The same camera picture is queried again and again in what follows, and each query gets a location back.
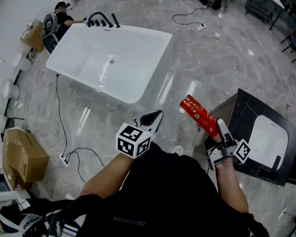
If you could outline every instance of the white bathtub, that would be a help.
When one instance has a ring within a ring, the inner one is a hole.
[[[74,24],[46,66],[128,108],[151,109],[173,66],[172,35],[124,25],[88,28]]]

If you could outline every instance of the red packaging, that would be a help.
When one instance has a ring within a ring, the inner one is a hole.
[[[191,95],[187,95],[180,107],[189,114],[213,139],[220,139],[216,125],[216,119],[208,113],[208,111],[197,102]]]

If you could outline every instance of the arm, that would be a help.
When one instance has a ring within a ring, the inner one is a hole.
[[[118,192],[134,159],[118,154],[105,168],[92,177],[83,187],[81,195],[96,194],[106,198]]]
[[[66,26],[72,26],[73,24],[81,24],[81,23],[84,23],[84,20],[79,20],[79,21],[67,20],[64,22]]]
[[[233,157],[226,157],[215,167],[218,193],[222,200],[241,213],[249,212],[247,199],[239,186],[233,167]]]

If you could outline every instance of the wall socket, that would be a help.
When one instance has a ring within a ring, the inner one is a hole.
[[[66,156],[63,155],[63,153],[59,154],[59,158],[66,167],[68,167],[70,165],[69,162],[65,162]]]

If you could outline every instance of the black shirt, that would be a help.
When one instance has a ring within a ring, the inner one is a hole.
[[[57,22],[58,22],[61,30],[65,33],[69,29],[69,26],[66,26],[64,23],[67,20],[73,21],[74,19],[71,18],[69,15],[67,15],[67,13],[65,13],[63,11],[56,11],[55,15],[57,17]]]
[[[71,220],[86,214],[79,236],[101,232],[249,236],[243,214],[221,200],[195,159],[158,148],[152,143],[144,157],[134,161],[118,193],[105,199],[81,196],[64,210]]]

